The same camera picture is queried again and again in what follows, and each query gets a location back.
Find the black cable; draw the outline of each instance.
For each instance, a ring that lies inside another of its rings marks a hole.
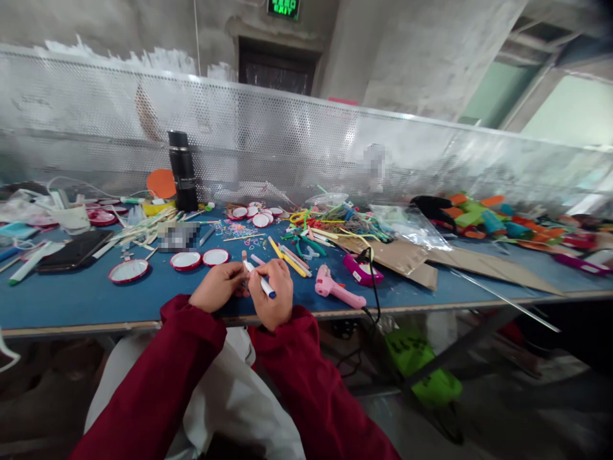
[[[372,321],[372,326],[370,327],[370,331],[368,333],[368,338],[370,340],[371,343],[374,343],[374,338],[375,338],[375,333],[377,330],[377,324],[379,324],[379,321],[381,320],[381,304],[379,303],[379,294],[377,292],[377,283],[375,282],[375,272],[374,269],[372,268],[372,263],[373,263],[373,257],[372,257],[372,247],[368,247],[369,251],[370,251],[370,276],[372,277],[372,287],[375,290],[375,300],[377,301],[377,319],[375,320],[372,317],[372,314],[370,313],[370,311],[368,311],[368,309],[366,307],[362,307],[362,310],[364,310],[364,312],[368,315],[368,317],[370,318],[370,320]],[[358,347],[357,349],[355,349],[354,351],[352,351],[351,353],[349,353],[346,356],[343,356],[343,358],[341,358],[338,363],[337,363],[337,369],[340,367],[340,365],[342,363],[344,363],[346,360],[348,360],[350,357],[354,356],[355,354],[358,355],[358,363],[354,366],[353,370],[348,373],[348,374],[343,374],[340,377],[341,378],[347,378],[347,377],[351,377],[352,375],[355,375],[359,369],[359,367],[362,365],[362,356],[361,356],[361,352],[362,352],[362,347]]]

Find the hand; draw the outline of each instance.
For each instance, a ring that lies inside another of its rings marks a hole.
[[[268,276],[268,284],[275,290],[276,297],[271,299],[262,290],[260,280]],[[249,291],[254,299],[255,312],[262,324],[270,332],[284,325],[292,317],[294,301],[294,283],[287,264],[280,259],[273,259],[266,265],[257,267],[249,273]]]
[[[223,307],[232,294],[236,297],[249,297],[249,291],[243,286],[247,274],[240,262],[212,267],[190,297],[190,304],[207,313],[213,313]]]

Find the person's right hand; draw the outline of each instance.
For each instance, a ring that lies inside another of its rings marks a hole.
[[[276,293],[274,299],[262,290],[262,276],[268,276],[268,284]],[[249,292],[254,300],[258,318],[270,332],[274,332],[292,317],[294,283],[287,264],[281,259],[273,259],[265,265],[260,265],[249,274]]]

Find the green exit sign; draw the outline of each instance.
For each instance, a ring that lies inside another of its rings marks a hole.
[[[268,14],[298,20],[300,0],[268,0]]]

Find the perforated metal sheet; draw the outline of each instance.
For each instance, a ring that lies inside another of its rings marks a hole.
[[[0,46],[0,155],[13,181],[62,174],[115,194],[170,167],[189,134],[202,199],[355,203],[466,190],[562,210],[610,195],[612,156],[279,91]]]

